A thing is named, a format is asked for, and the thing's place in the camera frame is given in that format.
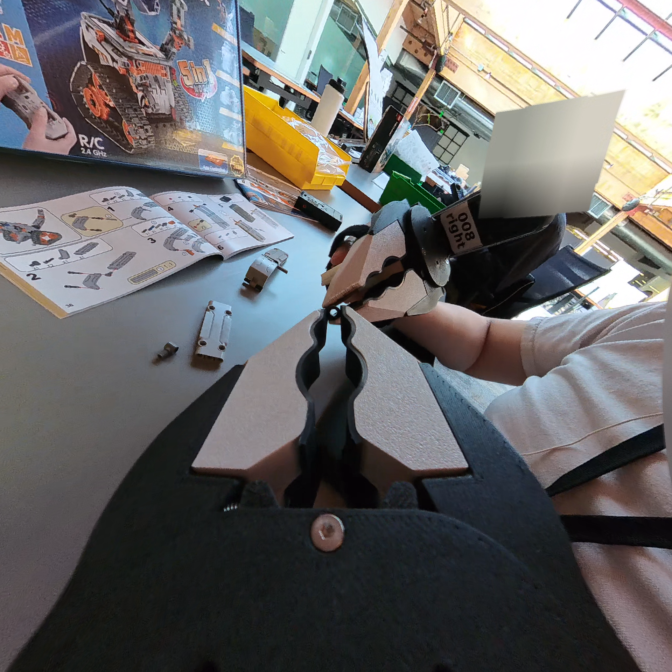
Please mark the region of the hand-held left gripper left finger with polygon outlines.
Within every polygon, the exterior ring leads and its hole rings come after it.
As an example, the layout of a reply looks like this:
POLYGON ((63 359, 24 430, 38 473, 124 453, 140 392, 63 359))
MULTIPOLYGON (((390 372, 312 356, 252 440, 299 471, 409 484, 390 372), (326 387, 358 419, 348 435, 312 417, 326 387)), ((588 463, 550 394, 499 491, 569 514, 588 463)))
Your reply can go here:
POLYGON ((269 484, 282 505, 315 499, 315 406, 328 318, 316 310, 251 357, 192 468, 269 484))

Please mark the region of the white bottle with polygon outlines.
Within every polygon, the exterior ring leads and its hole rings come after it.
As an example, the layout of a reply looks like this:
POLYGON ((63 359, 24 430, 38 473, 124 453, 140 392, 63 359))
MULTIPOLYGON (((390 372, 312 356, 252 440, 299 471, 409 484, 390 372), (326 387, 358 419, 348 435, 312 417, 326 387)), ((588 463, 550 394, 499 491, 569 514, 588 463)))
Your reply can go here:
POLYGON ((338 112, 342 108, 345 82, 341 78, 330 79, 325 85, 321 100, 311 120, 311 125, 327 137, 338 112))

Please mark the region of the wooden workbench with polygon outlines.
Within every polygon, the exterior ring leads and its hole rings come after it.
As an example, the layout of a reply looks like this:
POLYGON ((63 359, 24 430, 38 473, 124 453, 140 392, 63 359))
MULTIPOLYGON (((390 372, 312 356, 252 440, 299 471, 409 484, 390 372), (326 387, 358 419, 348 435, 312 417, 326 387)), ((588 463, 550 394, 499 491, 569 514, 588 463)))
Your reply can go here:
POLYGON ((269 57, 248 43, 240 42, 240 53, 250 87, 256 86, 270 90, 286 101, 294 102, 298 107, 305 109, 308 109, 311 104, 317 105, 320 102, 319 94, 277 70, 269 57))

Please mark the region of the green bin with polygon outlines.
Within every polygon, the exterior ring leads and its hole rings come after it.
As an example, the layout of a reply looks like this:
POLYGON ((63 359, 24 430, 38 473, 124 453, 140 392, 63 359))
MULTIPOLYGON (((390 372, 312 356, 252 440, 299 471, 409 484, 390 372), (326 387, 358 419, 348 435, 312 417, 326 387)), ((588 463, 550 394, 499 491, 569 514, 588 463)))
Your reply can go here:
POLYGON ((445 208, 444 203, 421 184, 421 174, 397 155, 392 155, 383 168, 390 179, 378 200, 381 206, 393 201, 407 200, 410 206, 421 204, 432 214, 445 208))

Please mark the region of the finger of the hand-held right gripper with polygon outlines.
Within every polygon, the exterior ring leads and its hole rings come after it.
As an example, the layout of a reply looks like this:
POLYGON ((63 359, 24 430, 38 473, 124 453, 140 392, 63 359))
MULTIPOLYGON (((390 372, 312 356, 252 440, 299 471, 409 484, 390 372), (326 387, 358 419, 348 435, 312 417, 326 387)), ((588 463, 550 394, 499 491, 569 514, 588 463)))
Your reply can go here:
POLYGON ((403 233, 367 234, 358 239, 331 278, 322 306, 336 305, 363 288, 373 273, 380 273, 387 259, 401 259, 407 252, 403 233))
POLYGON ((388 287, 378 298, 369 298, 354 310, 371 323, 393 321, 404 316, 424 315, 445 295, 444 287, 424 281, 409 269, 398 286, 388 287))

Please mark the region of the grey curved toy part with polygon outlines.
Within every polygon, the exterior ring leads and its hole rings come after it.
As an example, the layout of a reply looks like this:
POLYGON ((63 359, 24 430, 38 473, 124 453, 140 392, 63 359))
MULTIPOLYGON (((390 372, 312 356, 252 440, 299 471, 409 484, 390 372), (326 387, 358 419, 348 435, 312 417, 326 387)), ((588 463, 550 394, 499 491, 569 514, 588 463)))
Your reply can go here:
POLYGON ((287 259, 288 254, 280 248, 267 249, 249 266, 243 281, 247 283, 249 288, 260 292, 276 270, 288 273, 284 267, 287 259))

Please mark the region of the black carton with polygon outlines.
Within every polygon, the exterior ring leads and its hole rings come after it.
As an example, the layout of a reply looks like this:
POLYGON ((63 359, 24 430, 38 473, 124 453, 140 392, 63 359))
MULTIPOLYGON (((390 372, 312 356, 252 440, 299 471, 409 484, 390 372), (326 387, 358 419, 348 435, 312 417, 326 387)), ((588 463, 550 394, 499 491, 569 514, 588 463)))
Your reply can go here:
POLYGON ((398 130, 404 116, 394 106, 388 106, 382 114, 381 121, 376 126, 360 158, 358 167, 366 172, 375 172, 384 151, 398 130))

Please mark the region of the yellow plastic bin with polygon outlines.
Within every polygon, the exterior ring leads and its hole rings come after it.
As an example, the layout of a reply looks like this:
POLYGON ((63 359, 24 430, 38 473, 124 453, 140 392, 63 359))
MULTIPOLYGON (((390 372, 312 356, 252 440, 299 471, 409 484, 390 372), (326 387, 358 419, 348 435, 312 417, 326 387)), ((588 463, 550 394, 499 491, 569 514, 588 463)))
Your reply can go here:
MULTIPOLYGON (((298 115, 255 89, 248 86, 243 89, 248 149, 299 189, 332 189, 344 182, 346 176, 330 175, 317 168, 317 147, 286 123, 285 118, 296 119, 298 115)), ((350 166, 350 156, 328 141, 350 166)))

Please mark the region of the person's right forearm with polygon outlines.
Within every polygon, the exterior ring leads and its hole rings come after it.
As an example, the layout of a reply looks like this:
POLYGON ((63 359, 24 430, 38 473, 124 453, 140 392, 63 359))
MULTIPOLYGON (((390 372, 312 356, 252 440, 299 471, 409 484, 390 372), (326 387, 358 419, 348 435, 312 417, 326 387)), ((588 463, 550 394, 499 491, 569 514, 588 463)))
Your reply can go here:
POLYGON ((512 386, 527 378, 521 353, 523 321, 492 319, 441 302, 429 313, 405 316, 392 325, 449 369, 512 386))

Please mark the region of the printed manual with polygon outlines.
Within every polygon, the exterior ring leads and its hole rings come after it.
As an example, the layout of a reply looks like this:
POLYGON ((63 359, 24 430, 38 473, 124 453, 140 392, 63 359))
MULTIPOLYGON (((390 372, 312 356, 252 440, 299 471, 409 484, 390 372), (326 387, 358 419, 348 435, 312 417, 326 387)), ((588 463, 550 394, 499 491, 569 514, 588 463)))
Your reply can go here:
POLYGON ((310 214, 297 208, 301 191, 284 180, 268 175, 248 164, 245 176, 234 180, 241 194, 258 208, 299 216, 316 221, 310 214))

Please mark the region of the instruction booklet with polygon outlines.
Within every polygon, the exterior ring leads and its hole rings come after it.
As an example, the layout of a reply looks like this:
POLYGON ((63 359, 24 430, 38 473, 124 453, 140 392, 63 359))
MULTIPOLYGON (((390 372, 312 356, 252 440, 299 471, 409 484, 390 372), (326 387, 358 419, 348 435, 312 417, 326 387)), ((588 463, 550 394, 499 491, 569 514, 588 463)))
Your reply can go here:
POLYGON ((1 274, 64 318, 293 234, 239 192, 107 187, 1 209, 1 274))

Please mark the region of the grey toy panel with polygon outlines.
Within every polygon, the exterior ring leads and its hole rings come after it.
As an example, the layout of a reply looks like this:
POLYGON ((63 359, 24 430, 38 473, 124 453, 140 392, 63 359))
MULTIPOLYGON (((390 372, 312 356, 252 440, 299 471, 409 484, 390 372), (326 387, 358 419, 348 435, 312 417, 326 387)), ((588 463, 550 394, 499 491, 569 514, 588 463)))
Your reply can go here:
POLYGON ((195 355, 205 359, 224 361, 232 322, 232 307, 222 302, 209 301, 196 342, 195 355))

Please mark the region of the person's white shirt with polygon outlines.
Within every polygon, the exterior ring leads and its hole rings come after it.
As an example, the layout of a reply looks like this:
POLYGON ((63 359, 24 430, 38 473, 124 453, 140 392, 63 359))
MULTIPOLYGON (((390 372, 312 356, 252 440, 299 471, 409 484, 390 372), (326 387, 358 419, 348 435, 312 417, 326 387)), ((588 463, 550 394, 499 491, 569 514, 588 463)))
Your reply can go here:
MULTIPOLYGON (((525 324, 525 382, 485 416, 542 487, 663 422, 666 303, 525 324)), ((671 551, 573 544, 584 579, 643 671, 671 670, 671 551)))

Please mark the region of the grey desk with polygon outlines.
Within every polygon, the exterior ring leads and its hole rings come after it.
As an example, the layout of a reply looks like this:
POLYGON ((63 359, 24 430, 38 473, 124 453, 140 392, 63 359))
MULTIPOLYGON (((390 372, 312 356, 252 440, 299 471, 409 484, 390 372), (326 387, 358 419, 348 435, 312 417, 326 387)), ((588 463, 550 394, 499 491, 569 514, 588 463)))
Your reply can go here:
POLYGON ((290 269, 244 294, 249 258, 206 257, 56 318, 10 283, 1 306, 2 671, 432 671, 460 666, 449 524, 424 489, 356 472, 349 388, 315 439, 307 506, 193 470, 247 361, 322 304, 335 234, 281 225, 290 269), (232 307, 224 361, 195 355, 209 301, 232 307), (166 342, 180 347, 156 361, 166 342))

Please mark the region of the clear plastic bag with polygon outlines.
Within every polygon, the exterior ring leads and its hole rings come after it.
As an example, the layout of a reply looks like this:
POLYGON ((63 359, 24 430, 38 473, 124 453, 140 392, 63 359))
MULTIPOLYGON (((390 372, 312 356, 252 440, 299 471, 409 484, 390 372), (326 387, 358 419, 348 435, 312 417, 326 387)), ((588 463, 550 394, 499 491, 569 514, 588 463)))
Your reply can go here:
POLYGON ((329 141, 314 127, 300 118, 285 118, 293 129, 298 131, 308 142, 318 150, 316 166, 319 170, 330 175, 346 176, 349 161, 342 159, 329 141))

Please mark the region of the blue toy robot box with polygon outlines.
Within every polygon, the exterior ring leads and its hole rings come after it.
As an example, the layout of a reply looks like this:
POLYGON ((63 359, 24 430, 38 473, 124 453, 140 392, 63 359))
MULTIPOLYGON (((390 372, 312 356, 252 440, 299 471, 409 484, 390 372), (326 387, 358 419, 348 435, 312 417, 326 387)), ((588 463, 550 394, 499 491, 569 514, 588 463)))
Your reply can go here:
POLYGON ((237 1, 2 1, 1 65, 83 161, 246 172, 237 1))

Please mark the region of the black rectangular device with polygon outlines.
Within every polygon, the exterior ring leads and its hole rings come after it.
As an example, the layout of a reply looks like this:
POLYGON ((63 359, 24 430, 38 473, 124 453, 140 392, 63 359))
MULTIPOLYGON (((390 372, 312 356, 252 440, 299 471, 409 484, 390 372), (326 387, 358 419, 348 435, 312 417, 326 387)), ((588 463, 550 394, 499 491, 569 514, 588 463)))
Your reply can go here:
POLYGON ((296 199, 295 209, 302 216, 320 223, 332 232, 337 232, 343 223, 343 216, 340 212, 306 191, 300 192, 296 199))

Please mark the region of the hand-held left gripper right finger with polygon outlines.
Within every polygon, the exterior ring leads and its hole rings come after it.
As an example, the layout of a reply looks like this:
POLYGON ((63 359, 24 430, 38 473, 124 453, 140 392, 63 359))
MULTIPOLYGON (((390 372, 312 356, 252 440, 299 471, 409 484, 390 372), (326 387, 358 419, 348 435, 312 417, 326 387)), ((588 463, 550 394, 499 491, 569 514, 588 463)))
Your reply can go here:
POLYGON ((466 458, 420 362, 348 307, 341 308, 341 336, 356 387, 348 406, 356 470, 381 497, 396 482, 466 475, 466 458))

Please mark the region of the person's right hand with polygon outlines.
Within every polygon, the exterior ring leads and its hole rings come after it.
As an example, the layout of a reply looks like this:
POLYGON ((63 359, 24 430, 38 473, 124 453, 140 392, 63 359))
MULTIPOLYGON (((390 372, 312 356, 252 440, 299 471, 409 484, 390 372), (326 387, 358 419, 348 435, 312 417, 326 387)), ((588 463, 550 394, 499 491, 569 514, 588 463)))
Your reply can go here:
POLYGON ((365 252, 359 251, 359 248, 361 248, 363 244, 362 239, 343 241, 333 252, 327 269, 331 270, 343 263, 345 264, 346 269, 361 269, 364 264, 363 259, 365 259, 365 252))

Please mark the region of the white perforated sheet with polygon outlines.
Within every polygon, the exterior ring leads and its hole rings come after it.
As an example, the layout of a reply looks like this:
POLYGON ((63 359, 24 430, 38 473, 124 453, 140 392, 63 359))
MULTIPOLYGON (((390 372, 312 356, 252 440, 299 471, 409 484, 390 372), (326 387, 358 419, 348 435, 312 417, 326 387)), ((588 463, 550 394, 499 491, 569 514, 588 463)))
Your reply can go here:
POLYGON ((394 152, 422 177, 439 167, 439 162, 424 144, 417 130, 405 135, 394 152))

